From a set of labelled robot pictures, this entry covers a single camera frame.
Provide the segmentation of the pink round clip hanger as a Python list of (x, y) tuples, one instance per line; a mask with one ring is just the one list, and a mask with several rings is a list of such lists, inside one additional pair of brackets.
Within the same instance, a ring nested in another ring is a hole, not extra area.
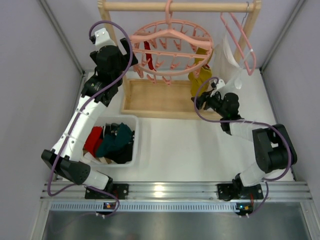
[[(163, 20), (149, 23), (130, 36), (134, 54), (141, 57), (133, 71), (153, 84), (161, 78), (170, 85), (173, 76), (189, 73), (198, 77), (201, 67), (210, 61), (214, 51), (210, 34), (196, 23), (174, 19), (171, 4), (171, 0), (166, 2)], [(150, 50), (145, 50), (145, 41)], [(156, 71), (149, 69), (146, 54), (152, 54)]]

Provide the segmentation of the wooden clothes rack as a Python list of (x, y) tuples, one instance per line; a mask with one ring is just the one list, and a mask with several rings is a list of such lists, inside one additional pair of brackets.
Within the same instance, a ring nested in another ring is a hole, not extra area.
[[(110, 20), (110, 12), (161, 12), (165, 13), (166, 2), (107, 2), (100, 0), (98, 9), (104, 21)], [(170, 10), (174, 12), (195, 12), (195, 13), (221, 13), (228, 12), (244, 13), (246, 3), (173, 3)], [(213, 35), (202, 24), (212, 37)], [(214, 50), (218, 44), (214, 43), (213, 53), (207, 65), (212, 70), (214, 61)], [(238, 63), (242, 70), (245, 70), (242, 60)], [(141, 118), (164, 118), (164, 119), (195, 119), (196, 113), (191, 102), (191, 82), (188, 74), (173, 76), (171, 84), (167, 85), (161, 78), (152, 83), (146, 78), (128, 78), (124, 81), (124, 102), (121, 112), (123, 114), (135, 115)], [(206, 80), (198, 89), (196, 95), (212, 91), (211, 81), (219, 80), (213, 76)], [(222, 87), (219, 91), (222, 95), (232, 89)]]

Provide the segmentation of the black clothes in basket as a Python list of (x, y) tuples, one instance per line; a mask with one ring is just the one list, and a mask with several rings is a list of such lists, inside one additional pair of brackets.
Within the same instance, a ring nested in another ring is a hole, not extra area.
[(105, 158), (114, 161), (116, 164), (126, 164), (132, 160), (133, 143), (135, 140), (135, 131), (132, 130), (132, 142), (126, 145), (122, 150), (108, 153)]

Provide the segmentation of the aluminium mounting rail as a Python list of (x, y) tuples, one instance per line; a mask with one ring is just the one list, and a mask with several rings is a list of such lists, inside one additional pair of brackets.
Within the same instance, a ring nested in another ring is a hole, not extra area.
[(43, 189), (40, 200), (53, 211), (199, 212), (248, 215), (267, 203), (313, 200), (299, 181), (261, 183), (245, 196), (236, 196), (225, 182), (116, 182), (111, 196), (84, 186), (72, 186), (56, 196)]

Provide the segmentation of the white plastic basket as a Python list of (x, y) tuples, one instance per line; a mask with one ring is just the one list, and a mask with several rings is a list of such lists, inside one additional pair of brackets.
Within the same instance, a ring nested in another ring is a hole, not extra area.
[(117, 164), (113, 160), (110, 160), (106, 157), (93, 157), (88, 151), (83, 148), (83, 153), (81, 156), (81, 161), (89, 164), (92, 167), (104, 167), (104, 168), (127, 168), (132, 166), (137, 158), (138, 154), (138, 144), (139, 144), (139, 120), (134, 115), (107, 115), (99, 117), (97, 122), (93, 127), (102, 127), (102, 138), (104, 137), (105, 127), (106, 125), (110, 125), (112, 123), (121, 124), (124, 123), (128, 125), (132, 131), (135, 131), (134, 143), (132, 149), (132, 159), (131, 161), (125, 164)]

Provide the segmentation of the green christmas patterned sock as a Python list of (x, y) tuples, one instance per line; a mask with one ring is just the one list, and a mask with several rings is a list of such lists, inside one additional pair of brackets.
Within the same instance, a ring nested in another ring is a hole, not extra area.
[(123, 122), (106, 125), (104, 130), (102, 142), (95, 152), (98, 158), (104, 157), (109, 153), (118, 152), (132, 142), (133, 131)]

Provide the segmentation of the white hanging cloth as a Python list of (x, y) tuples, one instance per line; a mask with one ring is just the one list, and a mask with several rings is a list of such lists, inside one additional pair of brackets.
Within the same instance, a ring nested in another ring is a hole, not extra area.
[(242, 68), (235, 60), (227, 35), (225, 34), (214, 50), (212, 75), (223, 80), (228, 89), (240, 90)]

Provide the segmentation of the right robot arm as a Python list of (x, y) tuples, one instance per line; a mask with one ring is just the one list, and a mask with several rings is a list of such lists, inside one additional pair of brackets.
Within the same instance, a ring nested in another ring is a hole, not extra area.
[(230, 136), (240, 137), (253, 144), (254, 163), (238, 173), (231, 183), (218, 184), (218, 198), (224, 201), (233, 199), (261, 200), (260, 182), (275, 170), (289, 170), (298, 157), (289, 134), (282, 124), (265, 125), (247, 123), (239, 114), (239, 97), (229, 92), (207, 91), (192, 97), (194, 109), (212, 109), (221, 117), (220, 126)]

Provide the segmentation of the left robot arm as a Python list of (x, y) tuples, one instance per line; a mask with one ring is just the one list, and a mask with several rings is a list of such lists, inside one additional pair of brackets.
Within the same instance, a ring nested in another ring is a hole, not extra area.
[(118, 93), (123, 76), (138, 60), (126, 37), (120, 40), (126, 54), (112, 40), (99, 44), (97, 37), (90, 39), (96, 44), (96, 50), (90, 53), (96, 64), (94, 75), (84, 84), (76, 110), (60, 139), (50, 150), (42, 152), (41, 159), (50, 168), (51, 175), (58, 174), (74, 186), (84, 185), (110, 198), (114, 192), (113, 179), (81, 162), (81, 157), (97, 119)]

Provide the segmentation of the red santa sock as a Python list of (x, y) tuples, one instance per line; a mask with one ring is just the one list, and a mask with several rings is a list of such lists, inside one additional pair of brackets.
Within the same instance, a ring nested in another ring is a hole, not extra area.
[(93, 157), (96, 157), (96, 152), (103, 141), (102, 133), (103, 128), (101, 126), (94, 126), (85, 141), (83, 148)]

